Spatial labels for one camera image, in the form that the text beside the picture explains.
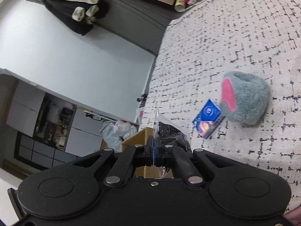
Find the clothes hanging on door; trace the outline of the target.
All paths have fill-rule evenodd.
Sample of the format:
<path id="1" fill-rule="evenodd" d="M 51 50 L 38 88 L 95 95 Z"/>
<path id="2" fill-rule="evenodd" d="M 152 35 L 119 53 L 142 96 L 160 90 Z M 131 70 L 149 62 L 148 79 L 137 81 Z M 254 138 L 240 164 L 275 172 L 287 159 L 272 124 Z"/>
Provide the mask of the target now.
<path id="1" fill-rule="evenodd" d="M 75 33 L 85 36 L 99 19 L 104 18 L 109 5 L 104 0 L 41 0 L 46 9 Z"/>

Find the black item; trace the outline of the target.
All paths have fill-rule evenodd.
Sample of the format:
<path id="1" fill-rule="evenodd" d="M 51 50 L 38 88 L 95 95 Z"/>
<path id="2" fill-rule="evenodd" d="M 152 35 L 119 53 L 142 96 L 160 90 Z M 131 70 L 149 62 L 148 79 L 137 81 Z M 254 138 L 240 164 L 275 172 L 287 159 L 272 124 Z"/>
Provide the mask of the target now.
<path id="1" fill-rule="evenodd" d="M 177 146 L 186 153 L 192 153 L 189 133 L 167 119 L 158 108 L 155 111 L 153 136 L 158 138 L 163 146 Z"/>

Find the paper cup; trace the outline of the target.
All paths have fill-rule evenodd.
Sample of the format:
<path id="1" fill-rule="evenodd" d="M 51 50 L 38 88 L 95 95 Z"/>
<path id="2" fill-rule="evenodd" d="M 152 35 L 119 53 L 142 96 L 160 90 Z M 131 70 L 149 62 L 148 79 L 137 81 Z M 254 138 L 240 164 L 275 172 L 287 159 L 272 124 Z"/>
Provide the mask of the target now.
<path id="1" fill-rule="evenodd" d="M 174 9 L 177 12 L 184 12 L 186 10 L 187 3 L 186 0 L 175 0 Z"/>

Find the grey plush slipper toy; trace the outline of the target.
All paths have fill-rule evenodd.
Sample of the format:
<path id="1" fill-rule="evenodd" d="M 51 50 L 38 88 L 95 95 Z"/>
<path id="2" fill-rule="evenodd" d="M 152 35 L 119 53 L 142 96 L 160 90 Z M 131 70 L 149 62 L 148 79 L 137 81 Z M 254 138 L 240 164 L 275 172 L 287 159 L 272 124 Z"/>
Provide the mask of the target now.
<path id="1" fill-rule="evenodd" d="M 221 82 L 219 108 L 232 122 L 255 125 L 265 113 L 270 100 L 270 87 L 256 75 L 229 71 Z"/>

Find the white plastic bag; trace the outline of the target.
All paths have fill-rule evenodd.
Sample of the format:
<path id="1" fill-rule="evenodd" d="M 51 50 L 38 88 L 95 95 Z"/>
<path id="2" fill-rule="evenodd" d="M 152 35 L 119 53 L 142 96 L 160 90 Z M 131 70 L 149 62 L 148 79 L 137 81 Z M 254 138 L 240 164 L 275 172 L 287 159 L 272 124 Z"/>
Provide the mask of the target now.
<path id="1" fill-rule="evenodd" d="M 135 125 L 124 120 L 104 121 L 100 134 L 108 148 L 116 152 L 122 152 L 122 142 L 134 136 L 138 132 Z"/>

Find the white black patterned bed cover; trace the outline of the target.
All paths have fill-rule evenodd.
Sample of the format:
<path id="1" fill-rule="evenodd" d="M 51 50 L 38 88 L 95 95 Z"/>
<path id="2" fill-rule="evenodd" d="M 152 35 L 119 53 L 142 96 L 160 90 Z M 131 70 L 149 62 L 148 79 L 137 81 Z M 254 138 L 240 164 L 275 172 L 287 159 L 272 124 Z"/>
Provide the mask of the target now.
<path id="1" fill-rule="evenodd" d="M 204 103 L 220 101 L 228 71 L 265 79 L 268 109 L 254 127 L 223 120 L 198 136 L 193 120 Z M 141 127 L 159 111 L 189 132 L 192 148 L 271 171 L 300 205 L 300 0 L 203 0 L 167 27 L 150 81 Z"/>

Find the blue tissue pack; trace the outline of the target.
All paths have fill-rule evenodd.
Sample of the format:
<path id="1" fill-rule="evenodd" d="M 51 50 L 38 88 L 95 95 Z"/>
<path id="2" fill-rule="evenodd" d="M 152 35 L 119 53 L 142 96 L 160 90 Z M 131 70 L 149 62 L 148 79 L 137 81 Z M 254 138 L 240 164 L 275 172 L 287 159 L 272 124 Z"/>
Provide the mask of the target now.
<path id="1" fill-rule="evenodd" d="M 198 135 L 203 139 L 207 139 L 223 119 L 224 115 L 220 108 L 208 99 L 192 123 Z"/>

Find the white cabinet with shelves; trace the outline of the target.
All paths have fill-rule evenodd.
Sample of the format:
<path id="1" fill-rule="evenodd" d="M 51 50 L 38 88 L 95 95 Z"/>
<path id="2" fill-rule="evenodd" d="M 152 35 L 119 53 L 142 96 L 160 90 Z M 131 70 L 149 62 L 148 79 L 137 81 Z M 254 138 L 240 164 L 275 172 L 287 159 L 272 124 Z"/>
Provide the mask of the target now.
<path id="1" fill-rule="evenodd" d="M 22 81 L 6 121 L 17 131 L 14 158 L 39 170 L 100 150 L 103 122 L 84 108 Z"/>

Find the cardboard box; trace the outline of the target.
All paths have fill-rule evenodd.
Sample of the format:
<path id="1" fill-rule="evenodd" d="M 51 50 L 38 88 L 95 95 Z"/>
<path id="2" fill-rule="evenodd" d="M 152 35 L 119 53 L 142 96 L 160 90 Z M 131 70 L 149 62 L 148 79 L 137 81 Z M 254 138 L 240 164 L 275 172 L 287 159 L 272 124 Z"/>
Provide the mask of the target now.
<path id="1" fill-rule="evenodd" d="M 127 147 L 134 146 L 136 144 L 146 145 L 149 136 L 153 135 L 153 129 L 146 127 L 137 132 L 134 136 L 128 138 L 121 143 L 121 150 L 124 151 Z M 141 166 L 136 168 L 135 177 L 143 177 L 146 179 L 158 179 L 159 168 L 155 166 Z"/>

